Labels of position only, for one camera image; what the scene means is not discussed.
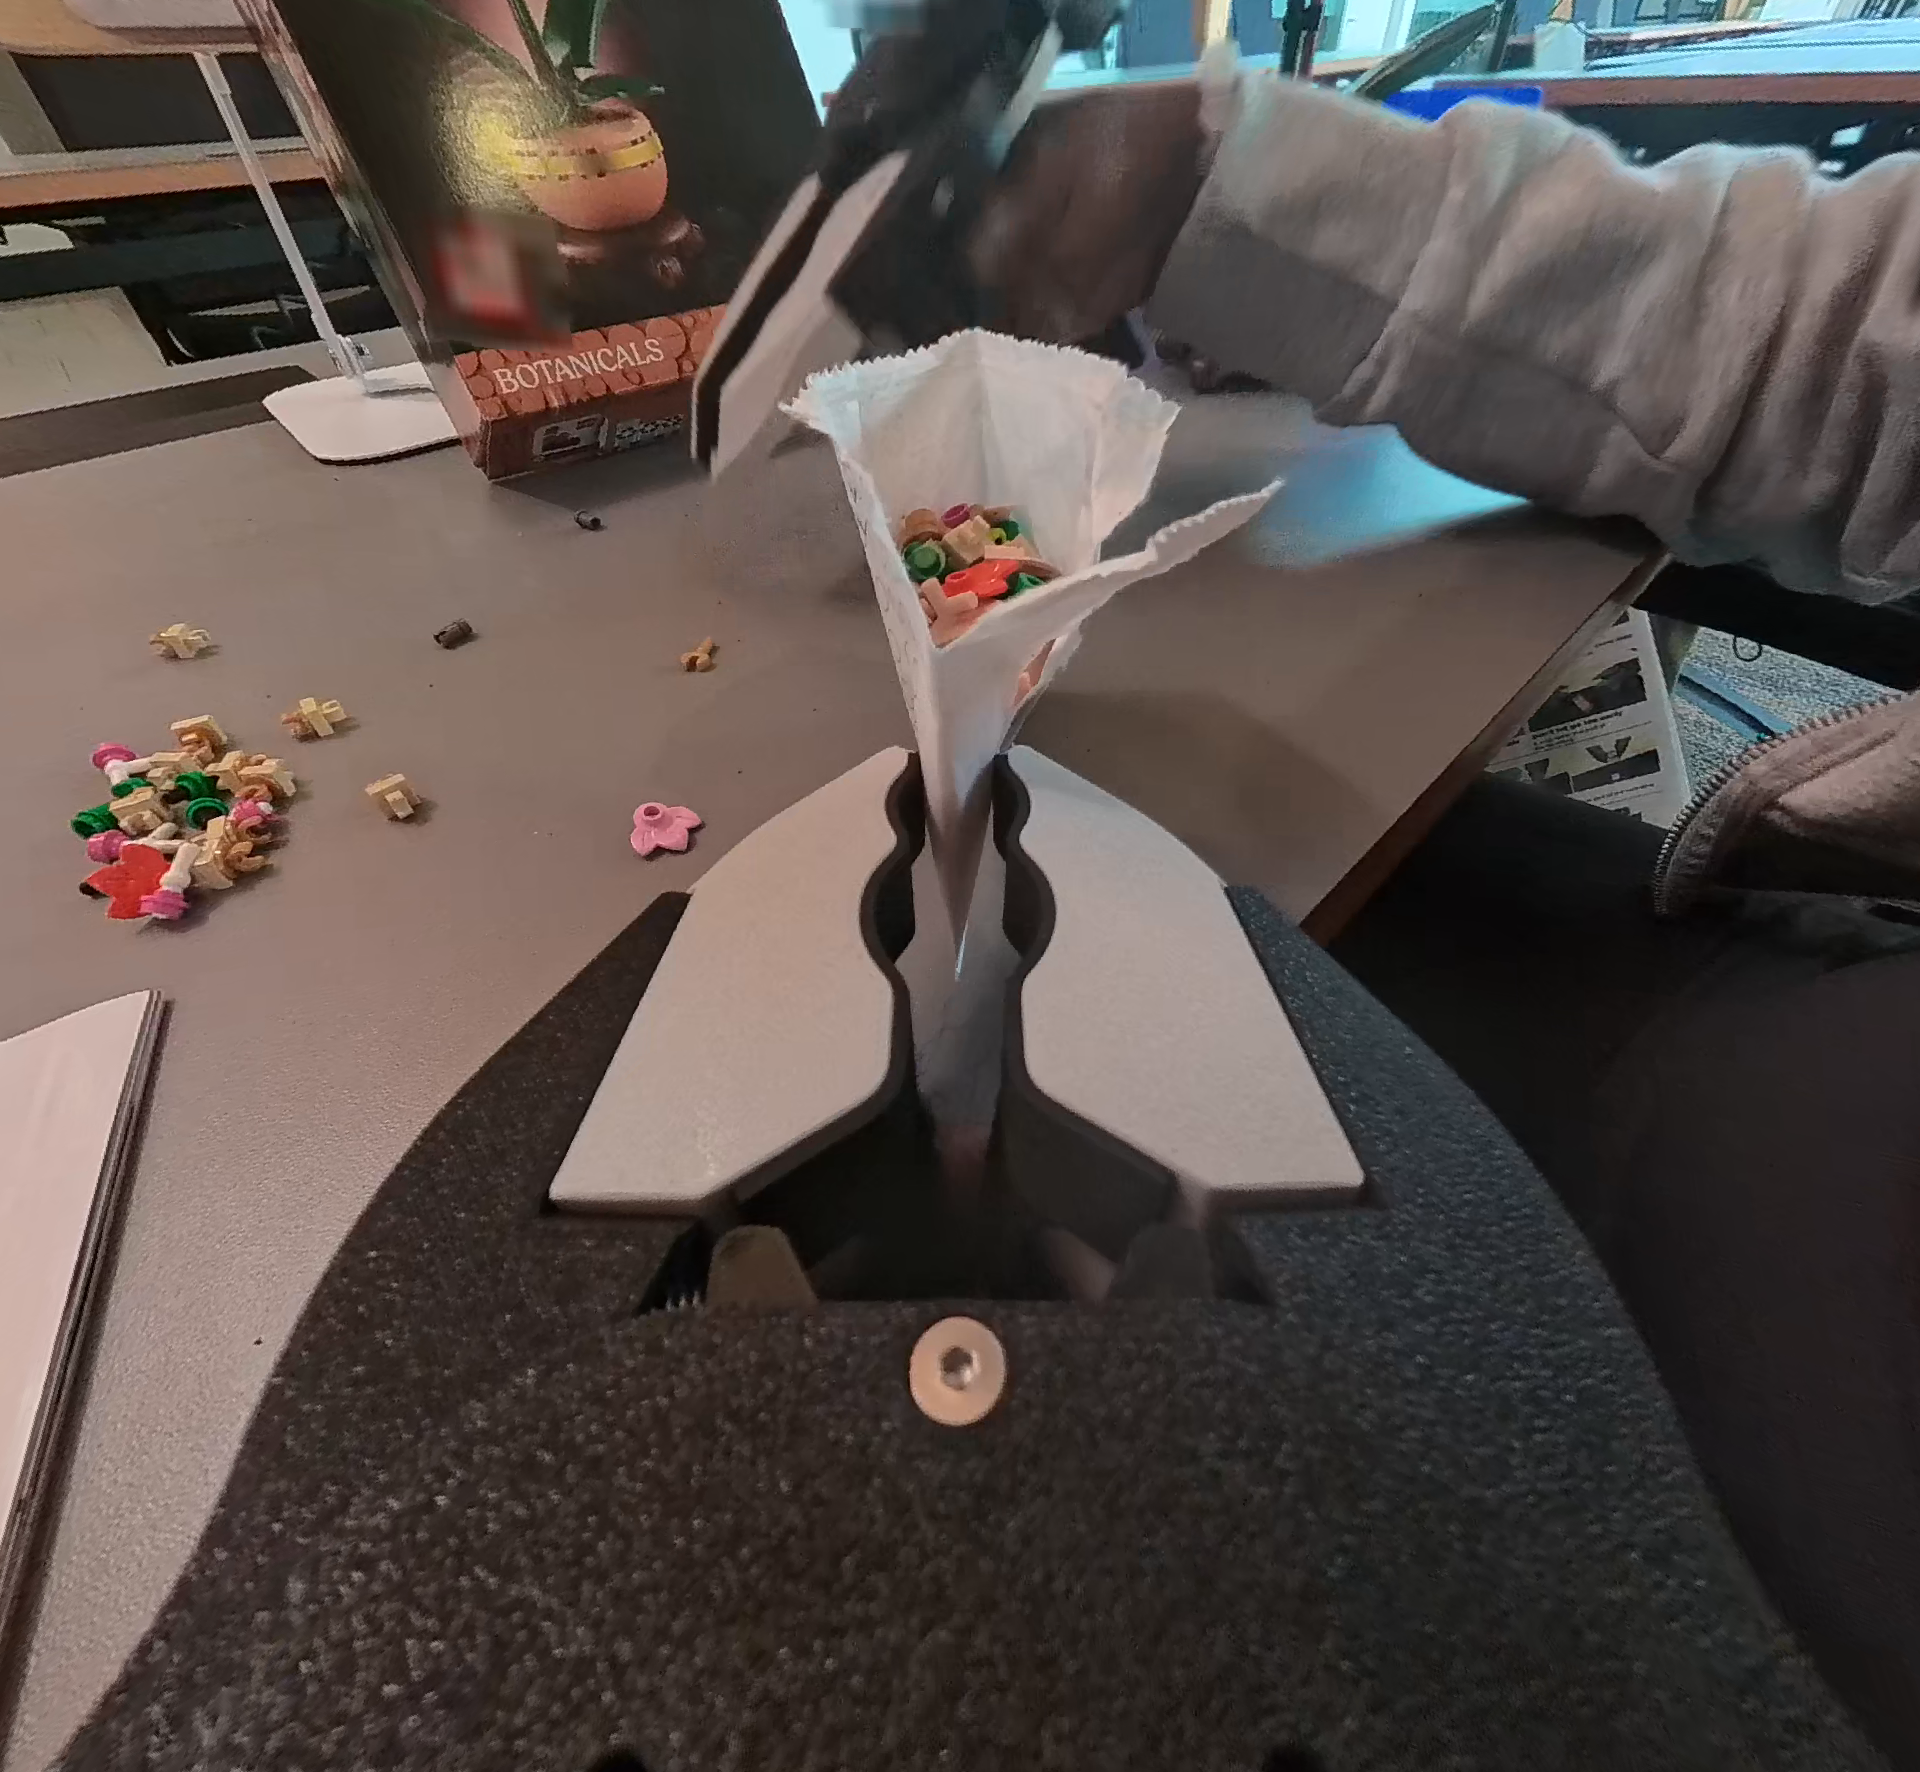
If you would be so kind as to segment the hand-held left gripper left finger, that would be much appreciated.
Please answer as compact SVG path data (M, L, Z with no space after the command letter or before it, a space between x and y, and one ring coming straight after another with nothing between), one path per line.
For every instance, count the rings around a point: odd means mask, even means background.
M920 761L865 757L703 873L548 1184L559 1211L741 1205L914 1090Z

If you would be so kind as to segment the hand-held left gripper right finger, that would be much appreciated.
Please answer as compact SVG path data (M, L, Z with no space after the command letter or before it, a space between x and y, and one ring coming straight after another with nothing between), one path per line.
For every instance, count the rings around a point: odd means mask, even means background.
M1216 873L1027 745L996 759L991 835L1013 1193L1066 1230L1354 1205L1361 1161Z

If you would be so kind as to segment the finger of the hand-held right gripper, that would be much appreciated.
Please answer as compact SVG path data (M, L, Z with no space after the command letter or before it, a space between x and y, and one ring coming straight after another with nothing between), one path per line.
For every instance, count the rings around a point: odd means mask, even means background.
M820 301L804 270L833 207L820 171L805 174L734 286L690 384L686 432L701 471L727 471L764 448L818 333Z
M839 193L812 171L768 228L710 341L711 478L764 450L767 422L798 384L859 350L860 331L830 286L904 164L907 150L895 150Z

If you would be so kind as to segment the white paper bag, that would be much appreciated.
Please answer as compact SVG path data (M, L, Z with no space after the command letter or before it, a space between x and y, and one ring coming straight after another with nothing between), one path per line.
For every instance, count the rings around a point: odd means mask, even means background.
M1124 368L972 331L914 353L812 373L790 417L826 436L846 486L924 788L929 852L964 935L989 824L989 767L1034 676L1073 655L1083 619L1123 590L1249 524L1280 486L1218 497L1116 559L1099 548L1151 493L1176 404ZM934 647L890 543L914 506L1008 505L1063 575Z

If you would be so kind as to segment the person's right forearm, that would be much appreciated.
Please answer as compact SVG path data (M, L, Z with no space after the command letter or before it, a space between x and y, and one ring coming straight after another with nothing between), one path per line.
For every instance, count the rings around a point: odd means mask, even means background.
M1329 426L1633 521L1692 564L1917 585L1917 167L1790 150L1653 167L1537 108L1434 124L1200 75L1212 151L1148 316Z

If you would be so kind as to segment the grey desk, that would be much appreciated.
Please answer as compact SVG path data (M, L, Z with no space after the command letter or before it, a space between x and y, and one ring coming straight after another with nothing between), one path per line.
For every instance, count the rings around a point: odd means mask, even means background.
M1177 410L1110 546L1269 480L1243 532L1085 625L1023 737L1329 925L1655 552L1267 394ZM43 1767L167 1598L403 1148L658 891L907 723L835 458L805 434L718 482L658 450L490 486L457 450L333 469L257 422L7 478L2 517L4 1036L169 1000L13 1655L4 1767ZM474 640L444 651L454 618ZM178 622L215 650L153 655ZM707 636L717 666L688 676ZM300 697L342 700L348 728L296 741L277 719ZM299 772L286 840L188 921L111 922L77 894L87 752L190 713ZM386 774L420 815L365 798ZM641 801L705 827L639 858Z

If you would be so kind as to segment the wood-edged office desk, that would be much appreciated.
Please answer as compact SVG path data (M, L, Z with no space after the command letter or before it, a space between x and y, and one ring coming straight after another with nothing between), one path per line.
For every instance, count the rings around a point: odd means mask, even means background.
M1696 39L1540 80L1540 104L1650 167L1696 145L1789 146L1827 174L1917 151L1917 20Z
M153 146L82 153L4 156L2 220L45 209L101 207L118 199L253 190L237 151Z

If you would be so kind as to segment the dark toy brick set box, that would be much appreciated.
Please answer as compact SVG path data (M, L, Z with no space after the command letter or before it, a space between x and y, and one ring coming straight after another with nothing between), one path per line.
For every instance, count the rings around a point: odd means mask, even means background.
M821 116L781 0L237 0L474 469L684 441Z

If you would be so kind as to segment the person's dark trousers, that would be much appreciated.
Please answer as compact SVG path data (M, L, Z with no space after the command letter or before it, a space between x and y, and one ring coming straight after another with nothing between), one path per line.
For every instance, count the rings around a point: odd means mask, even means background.
M1653 827L1479 778L1332 949L1602 1261L1752 1573L1917 1759L1914 919L1650 909Z

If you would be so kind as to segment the white pictogram label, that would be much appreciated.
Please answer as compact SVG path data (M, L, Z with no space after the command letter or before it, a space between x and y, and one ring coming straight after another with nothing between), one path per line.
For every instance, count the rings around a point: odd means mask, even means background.
M1648 616L1618 609L1596 628L1488 774L1666 828L1689 778Z

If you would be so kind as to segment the pile of mixed small bricks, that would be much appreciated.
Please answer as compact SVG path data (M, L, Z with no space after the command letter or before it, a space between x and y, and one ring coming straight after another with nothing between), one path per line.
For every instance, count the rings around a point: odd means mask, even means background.
M161 745L90 749L94 798L68 828L82 852L77 894L107 921L188 921L276 863L300 775L277 752L234 739L211 713L171 721Z

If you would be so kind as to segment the orchid picture instruction booklet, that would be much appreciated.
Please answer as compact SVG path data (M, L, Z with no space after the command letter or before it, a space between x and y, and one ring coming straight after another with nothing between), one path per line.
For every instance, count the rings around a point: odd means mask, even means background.
M2 1044L4 1632L54 1491L162 1018L157 992L130 992Z

